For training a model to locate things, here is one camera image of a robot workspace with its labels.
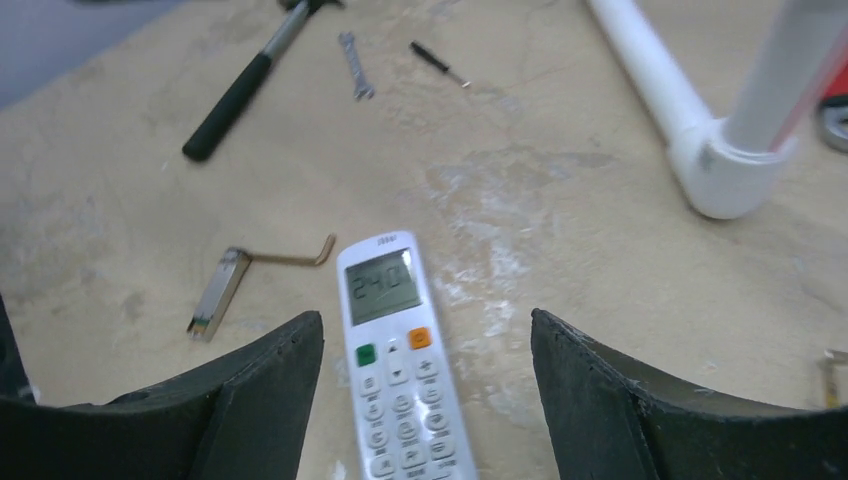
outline remote control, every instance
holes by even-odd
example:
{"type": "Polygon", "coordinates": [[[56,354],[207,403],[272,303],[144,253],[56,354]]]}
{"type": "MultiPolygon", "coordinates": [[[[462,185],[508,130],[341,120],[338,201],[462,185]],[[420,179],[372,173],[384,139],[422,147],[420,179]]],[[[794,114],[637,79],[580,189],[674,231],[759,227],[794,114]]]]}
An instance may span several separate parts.
{"type": "Polygon", "coordinates": [[[352,245],[337,272],[362,478],[477,480],[415,236],[352,245]]]}

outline wrench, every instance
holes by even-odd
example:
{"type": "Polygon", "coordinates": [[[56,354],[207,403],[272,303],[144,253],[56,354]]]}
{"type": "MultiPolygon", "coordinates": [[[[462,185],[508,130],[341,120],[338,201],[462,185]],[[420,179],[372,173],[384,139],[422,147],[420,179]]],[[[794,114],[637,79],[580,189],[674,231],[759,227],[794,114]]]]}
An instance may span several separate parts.
{"type": "Polygon", "coordinates": [[[353,74],[353,79],[356,81],[356,86],[353,89],[353,98],[359,100],[362,97],[371,98],[376,90],[365,79],[365,74],[362,73],[362,65],[359,64],[359,55],[356,54],[356,47],[353,45],[353,33],[340,33],[339,43],[345,50],[347,63],[350,64],[350,73],[353,74]]]}

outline red object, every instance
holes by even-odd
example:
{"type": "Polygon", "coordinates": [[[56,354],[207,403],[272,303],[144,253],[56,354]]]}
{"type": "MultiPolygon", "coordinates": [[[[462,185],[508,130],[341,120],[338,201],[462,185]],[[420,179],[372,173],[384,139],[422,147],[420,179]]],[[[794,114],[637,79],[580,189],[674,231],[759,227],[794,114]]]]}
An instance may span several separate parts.
{"type": "Polygon", "coordinates": [[[822,106],[842,106],[848,104],[848,64],[833,79],[822,95],[822,106]]]}

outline metal tool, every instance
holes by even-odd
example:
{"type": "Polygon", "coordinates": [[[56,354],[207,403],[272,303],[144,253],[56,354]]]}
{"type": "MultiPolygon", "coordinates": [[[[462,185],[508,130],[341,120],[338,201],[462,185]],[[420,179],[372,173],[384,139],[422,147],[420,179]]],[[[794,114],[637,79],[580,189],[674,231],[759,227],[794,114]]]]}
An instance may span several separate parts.
{"type": "Polygon", "coordinates": [[[409,44],[409,48],[412,49],[412,51],[416,55],[421,57],[425,62],[441,70],[443,75],[447,75],[448,77],[450,77],[451,80],[458,83],[460,87],[468,88],[469,86],[471,86],[471,82],[453,73],[453,71],[451,71],[450,65],[436,58],[435,55],[433,55],[429,50],[421,46],[420,43],[412,42],[409,44]]]}
{"type": "Polygon", "coordinates": [[[848,367],[848,352],[827,349],[819,362],[824,377],[824,403],[827,408],[841,405],[839,384],[836,381],[836,367],[848,367]]]}
{"type": "Polygon", "coordinates": [[[194,310],[194,316],[186,331],[195,340],[209,342],[215,336],[227,307],[236,294],[247,267],[253,262],[276,263],[279,265],[297,265],[301,267],[319,267],[330,258],[336,236],[330,234],[324,242],[324,248],[317,257],[298,257],[288,255],[267,255],[250,253],[239,247],[230,247],[218,261],[218,268],[194,310]]]}
{"type": "Polygon", "coordinates": [[[365,73],[362,72],[362,65],[359,63],[359,55],[356,53],[356,45],[354,45],[353,33],[340,33],[339,43],[345,51],[347,63],[350,64],[350,73],[353,74],[353,79],[356,81],[356,86],[353,88],[353,98],[359,100],[362,97],[371,98],[376,93],[374,87],[365,79],[365,73]]]}
{"type": "Polygon", "coordinates": [[[274,61],[289,48],[309,16],[317,12],[325,3],[335,3],[344,8],[340,0],[280,0],[280,3],[286,10],[291,10],[291,13],[265,48],[245,67],[227,93],[218,100],[215,108],[209,112],[203,123],[183,145],[183,154],[189,159],[200,162],[212,155],[230,127],[259,91],[274,61]]]}

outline white pipe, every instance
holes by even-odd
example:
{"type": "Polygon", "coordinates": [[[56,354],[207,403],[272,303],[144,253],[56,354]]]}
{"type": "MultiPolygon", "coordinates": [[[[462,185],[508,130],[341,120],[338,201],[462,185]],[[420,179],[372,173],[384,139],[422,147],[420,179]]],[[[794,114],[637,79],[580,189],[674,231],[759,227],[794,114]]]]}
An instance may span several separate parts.
{"type": "Polygon", "coordinates": [[[848,46],[848,2],[791,0],[722,133],[745,152],[776,152],[819,101],[842,67],[848,46]]]}
{"type": "Polygon", "coordinates": [[[598,23],[667,142],[712,119],[710,109],[630,0],[589,0],[598,23]]]}
{"type": "Polygon", "coordinates": [[[848,1],[787,1],[729,121],[712,118],[633,0],[587,1],[662,129],[689,203],[731,219],[766,201],[795,150],[791,130],[826,86],[822,72],[841,66],[833,52],[846,46],[848,1]]]}

